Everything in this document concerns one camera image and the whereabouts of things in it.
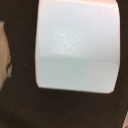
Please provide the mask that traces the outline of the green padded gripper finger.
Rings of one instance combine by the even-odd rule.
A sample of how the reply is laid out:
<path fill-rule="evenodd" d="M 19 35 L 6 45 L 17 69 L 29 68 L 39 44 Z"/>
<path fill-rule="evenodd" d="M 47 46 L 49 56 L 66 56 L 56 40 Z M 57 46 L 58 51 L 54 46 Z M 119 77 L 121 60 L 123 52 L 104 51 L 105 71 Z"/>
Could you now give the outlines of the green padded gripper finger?
<path fill-rule="evenodd" d="M 4 22 L 0 21 L 0 88 L 4 81 L 11 76 L 12 64 L 7 36 L 4 30 Z"/>

